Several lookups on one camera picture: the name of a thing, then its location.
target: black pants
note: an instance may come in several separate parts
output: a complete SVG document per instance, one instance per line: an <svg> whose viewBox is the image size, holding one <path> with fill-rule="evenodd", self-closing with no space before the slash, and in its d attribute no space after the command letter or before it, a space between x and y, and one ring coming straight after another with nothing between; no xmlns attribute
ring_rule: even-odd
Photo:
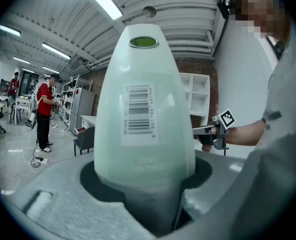
<svg viewBox="0 0 296 240"><path fill-rule="evenodd" d="M37 114L37 136L40 149L45 149L49 142L49 129L50 129L50 116L43 115L38 112Z"/></svg>

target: brick wall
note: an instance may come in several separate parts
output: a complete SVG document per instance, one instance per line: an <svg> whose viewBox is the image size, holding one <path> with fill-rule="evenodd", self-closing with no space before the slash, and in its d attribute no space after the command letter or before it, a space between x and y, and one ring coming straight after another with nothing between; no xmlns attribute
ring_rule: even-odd
<svg viewBox="0 0 296 240"><path fill-rule="evenodd" d="M208 118L215 116L218 109L218 78L214 60L185 58L177 59L176 62L179 72L181 73L193 73L210 76L210 106ZM91 91L95 92L96 94L92 109L93 116L97 115L100 92L105 74L106 69L102 69L82 76L84 79L93 80ZM192 127L199 127L200 118L197 116L191 116L191 123Z"/></svg>

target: metal rack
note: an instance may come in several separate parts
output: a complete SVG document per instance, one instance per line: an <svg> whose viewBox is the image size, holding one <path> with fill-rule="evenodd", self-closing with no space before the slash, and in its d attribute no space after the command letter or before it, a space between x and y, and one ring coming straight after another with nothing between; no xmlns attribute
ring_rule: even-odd
<svg viewBox="0 0 296 240"><path fill-rule="evenodd" d="M70 87L69 84L76 81L74 87ZM65 103L68 104L67 107L65 107L65 104L59 107L59 115L63 119L63 122L68 126L68 129L70 129L70 121L71 121L71 110L73 106L73 100L76 93L76 90L78 88L84 88L90 91L92 85L92 80L88 81L80 77L78 75L73 80L65 83L63 85L63 88L61 90L61 98L65 100Z"/></svg>

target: white bottle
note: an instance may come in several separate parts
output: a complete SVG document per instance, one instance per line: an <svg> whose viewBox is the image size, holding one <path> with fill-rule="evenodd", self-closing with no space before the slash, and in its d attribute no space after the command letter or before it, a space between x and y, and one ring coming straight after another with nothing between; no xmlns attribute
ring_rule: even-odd
<svg viewBox="0 0 296 240"><path fill-rule="evenodd" d="M195 152L178 68L157 25L127 26L116 45L100 94L94 165L125 193L139 222L170 229Z"/></svg>

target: refrigerator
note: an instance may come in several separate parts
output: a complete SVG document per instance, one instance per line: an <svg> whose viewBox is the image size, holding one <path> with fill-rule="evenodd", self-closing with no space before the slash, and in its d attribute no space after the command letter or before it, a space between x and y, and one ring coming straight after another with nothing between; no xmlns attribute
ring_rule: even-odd
<svg viewBox="0 0 296 240"><path fill-rule="evenodd" d="M71 109L70 130L72 132L74 132L74 128L81 127L81 116L91 116L94 97L94 92L82 88L76 89Z"/></svg>

